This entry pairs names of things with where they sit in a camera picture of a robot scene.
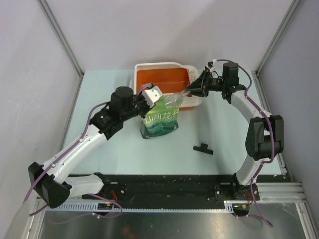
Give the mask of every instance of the table surface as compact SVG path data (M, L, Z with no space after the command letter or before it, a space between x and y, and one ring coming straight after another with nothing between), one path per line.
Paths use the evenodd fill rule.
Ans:
M83 131L90 109L109 101L118 86L128 86L132 75L133 70L85 72L65 145ZM248 86L249 79L242 71L239 77L240 83ZM249 94L260 103L254 82ZM177 121L179 128L175 132L143 139L141 119L131 119L107 143L92 151L72 173L220 175L239 170L247 155L248 123L237 109L222 99L221 93L212 92L194 110L179 112ZM214 154L194 151L193 146L201 143L208 144ZM265 165L261 174L281 174L278 161Z
M54 225L44 219L41 239L305 239L296 205L260 204L268 227L256 218L236 219L229 213L123 213L114 219L78 218ZM55 222L83 212L46 212ZM249 214L258 214L252 206Z

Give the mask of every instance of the light blue table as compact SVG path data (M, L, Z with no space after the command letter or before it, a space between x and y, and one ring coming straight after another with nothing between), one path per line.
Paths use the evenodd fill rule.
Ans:
M65 144L84 128L90 109L110 100L118 86L128 86L133 70L86 71L76 102ZM248 86L247 76L240 71L240 83ZM260 103L253 83L249 94ZM211 92L192 111L179 112L179 129L154 139L143 139L141 119L124 123L124 128L106 144L91 152L74 170L74 174L233 174L247 155L245 138L248 123L221 93ZM206 143L213 155L193 150ZM264 166L262 174L281 174L277 160Z

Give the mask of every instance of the metal frame bar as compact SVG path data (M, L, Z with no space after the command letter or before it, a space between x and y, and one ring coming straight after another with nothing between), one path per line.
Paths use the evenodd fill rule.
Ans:
M35 211L42 208L45 205L45 202L43 200L37 200L35 202ZM26 236L26 239L38 239L40 235L40 230L42 227L42 223L44 220L45 210L38 213L37 215L30 217L29 219L32 220L30 227L28 229L28 234Z
M67 132L68 132L68 130L70 128L71 119L72 119L72 116L73 116L73 112L74 112L74 109L75 109L76 102L77 102L78 97L79 97L79 93L80 93L83 77L84 76L81 76L80 81L79 81L79 83L77 85L77 88L76 88L76 92L75 92L75 95L74 95L74 98L73 98L73 101L72 101L72 105L71 105L71 110L70 110L69 115L68 115L66 126L64 127L63 136L62 136L62 139L61 139L61 142L60 142L60 146L59 146L59 151L61 151L63 149L63 147L64 147L64 143L65 143L65 140L66 140L66 134L67 134Z
M284 16L284 19L280 23L280 26L275 33L275 36L273 37L272 41L270 42L270 45L268 46L265 55L263 56L261 62L259 63L257 67L257 70L256 70L257 75L260 75L260 73L263 71L265 65L267 64L268 60L274 53L274 50L278 46L280 40L282 39L284 33L286 32L286 29L288 28L289 24L293 20L302 2L303 0L294 0L291 3L286 15Z
M258 203L306 203L302 183L256 183L260 200ZM246 201L226 201L245 203Z
M59 39L63 49L65 50L65 53L67 54L67 56L69 57L74 69L76 70L77 74L79 75L79 77L83 77L83 71L81 70L81 67L77 61L77 59L75 58L75 55L69 45L69 43L67 42L56 18L53 15L52 10L50 9L48 3L46 0L37 0L37 2L39 3L44 15L46 16L48 22L50 23L54 33L56 34L57 38Z
M296 208L299 214L301 224L304 229L304 233L307 239L319 238L316 225L313 223L311 211L309 210L308 203L296 203Z
M119 212L120 209L98 209L98 204L103 201L97 200L70 200L57 208L48 208L51 212ZM225 209L135 209L123 208L125 213L233 213L231 203L224 202Z

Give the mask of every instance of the black clip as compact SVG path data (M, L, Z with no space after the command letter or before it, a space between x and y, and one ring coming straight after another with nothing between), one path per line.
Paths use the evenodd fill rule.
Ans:
M213 150L208 149L208 144L206 144L206 143L202 143L200 145L200 147L194 146L193 150L196 150L196 151L199 151L199 152L202 152L202 153L208 153L208 154L211 154L211 155L213 155L213 153L214 153Z

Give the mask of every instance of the black plastic part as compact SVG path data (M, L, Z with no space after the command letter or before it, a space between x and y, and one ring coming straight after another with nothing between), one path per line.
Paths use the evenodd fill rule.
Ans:
M240 205L240 204L233 204L233 210L235 215L239 216L239 217L243 217L245 215L247 215L249 213L249 209L250 206L246 206L246 207L234 207L234 205Z
M129 87L118 87L111 95L111 101L91 119L93 124L109 140L123 128L124 121L138 115L144 117L150 110L144 96L134 96Z
M222 90L222 78L213 78L209 69L202 71L200 76L185 88L194 96L207 97L209 91Z
M273 128L276 155L284 149L284 120L281 116L270 116L269 120ZM265 129L269 131L265 118L250 119L245 145L248 155L256 161L271 157L270 135L264 135Z
M94 173L94 175L98 176L102 180L104 185L108 185L111 183L111 181L108 179L107 175L104 175L102 173Z
M113 204L111 204L111 203L99 203L98 204L98 210L111 209L112 207L113 207Z
M256 201L259 201L259 191L256 184L253 184L253 190L256 191L255 198ZM219 184L214 185L215 191L215 199L217 201L225 201L225 200L247 200L248 193L251 193L250 186L240 186L236 187L233 183L230 184Z
M119 204L123 208L224 209L224 202L215 199L216 190L214 186L219 186L220 184L227 184L230 200L236 200L231 196L230 188L230 182L233 182L233 175L108 174L106 176L113 182L110 184L110 190L116 192ZM291 179L288 174L278 175L277 177L260 175L257 178L257 182L291 182ZM124 194L121 194L121 188L125 191ZM112 199L113 195L110 194L106 198Z
M208 65L210 68L212 68L213 65L214 65L214 62L213 62L213 61L210 61L210 62L207 63L207 65Z
M133 107L133 90L130 87L121 86L111 94L109 111L117 116L121 111L127 111Z
M238 64L227 62L223 65L223 86L221 95L224 100L231 104L231 96L236 91L245 90L246 87L239 84Z
M227 87L239 85L238 64L234 62L227 62L223 65L223 79L227 79Z
M194 146L193 150L196 150L196 151L199 151L199 152L202 152L202 153L208 153L208 154L211 154L211 155L213 155L213 153L214 153L213 150L208 149L208 144L205 144L205 143L202 143L200 145L200 147Z
M33 184L44 170L41 165L34 162L28 167L28 171L31 184ZM67 200L71 188L67 183L57 183L52 175L45 174L34 190L50 208L56 208Z

